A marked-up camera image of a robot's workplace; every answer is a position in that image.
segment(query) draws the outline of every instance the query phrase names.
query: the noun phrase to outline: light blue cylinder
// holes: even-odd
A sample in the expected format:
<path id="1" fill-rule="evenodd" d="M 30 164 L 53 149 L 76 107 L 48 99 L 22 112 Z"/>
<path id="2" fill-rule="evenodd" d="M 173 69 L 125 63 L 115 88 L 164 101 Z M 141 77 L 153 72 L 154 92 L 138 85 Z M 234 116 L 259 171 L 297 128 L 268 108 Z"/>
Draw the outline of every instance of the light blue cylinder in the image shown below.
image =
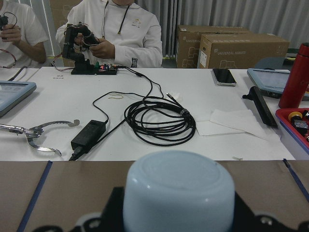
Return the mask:
<path id="1" fill-rule="evenodd" d="M 126 232 L 230 232 L 235 188 L 217 162 L 187 151 L 146 155 L 129 169 Z"/>

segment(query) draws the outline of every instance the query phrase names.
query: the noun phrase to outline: white label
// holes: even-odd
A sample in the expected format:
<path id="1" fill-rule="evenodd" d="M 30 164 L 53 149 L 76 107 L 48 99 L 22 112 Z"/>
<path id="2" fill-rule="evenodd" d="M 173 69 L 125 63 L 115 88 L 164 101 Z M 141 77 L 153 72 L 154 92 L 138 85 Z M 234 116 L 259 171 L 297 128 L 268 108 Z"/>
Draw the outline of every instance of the white label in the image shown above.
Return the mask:
<path id="1" fill-rule="evenodd" d="M 199 60 L 199 63 L 204 67 L 206 68 L 206 61 L 207 61 L 207 55 L 201 51 L 201 57 L 200 57 L 200 60 Z"/>

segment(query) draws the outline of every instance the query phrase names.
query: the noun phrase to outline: black power adapter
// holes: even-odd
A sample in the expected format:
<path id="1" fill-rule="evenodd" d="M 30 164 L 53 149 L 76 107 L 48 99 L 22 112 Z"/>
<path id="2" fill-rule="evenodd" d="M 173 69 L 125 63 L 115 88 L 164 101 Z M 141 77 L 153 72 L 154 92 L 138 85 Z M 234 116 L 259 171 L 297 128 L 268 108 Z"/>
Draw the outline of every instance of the black power adapter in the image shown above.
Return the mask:
<path id="1" fill-rule="evenodd" d="M 91 120 L 71 141 L 72 154 L 69 161 L 77 160 L 88 153 L 106 130 L 106 122 Z"/>

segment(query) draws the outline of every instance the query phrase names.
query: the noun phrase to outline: red bottle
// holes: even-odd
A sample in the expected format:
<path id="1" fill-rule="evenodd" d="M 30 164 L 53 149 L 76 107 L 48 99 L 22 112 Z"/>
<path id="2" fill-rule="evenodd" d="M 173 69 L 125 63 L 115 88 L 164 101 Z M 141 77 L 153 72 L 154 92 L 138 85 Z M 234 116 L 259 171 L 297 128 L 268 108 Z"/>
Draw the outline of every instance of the red bottle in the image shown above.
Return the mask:
<path id="1" fill-rule="evenodd" d="M 309 43 L 301 44 L 279 101 L 280 108 L 298 108 L 309 84 Z"/>

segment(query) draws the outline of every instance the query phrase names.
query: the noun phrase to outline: person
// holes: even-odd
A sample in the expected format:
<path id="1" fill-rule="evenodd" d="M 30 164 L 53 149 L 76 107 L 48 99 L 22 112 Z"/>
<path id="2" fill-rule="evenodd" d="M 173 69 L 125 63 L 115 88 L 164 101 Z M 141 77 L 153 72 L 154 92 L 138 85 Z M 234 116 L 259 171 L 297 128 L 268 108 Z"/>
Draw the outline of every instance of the person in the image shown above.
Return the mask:
<path id="1" fill-rule="evenodd" d="M 8 24 L 0 31 L 0 49 L 15 56 L 15 68 L 27 66 L 34 68 L 46 61 L 44 41 L 48 37 L 34 14 L 26 4 L 0 0 L 0 16 L 8 17 Z M 0 66 L 11 67 L 14 64 L 7 52 L 0 51 Z"/>
<path id="2" fill-rule="evenodd" d="M 117 64 L 155 68 L 162 63 L 161 27 L 156 16 L 133 0 L 83 0 L 74 6 L 68 23 L 88 25 L 99 44 L 84 52 L 91 64 Z M 56 40 L 63 48 L 67 25 L 58 28 Z M 75 43 L 83 45 L 82 34 Z"/>

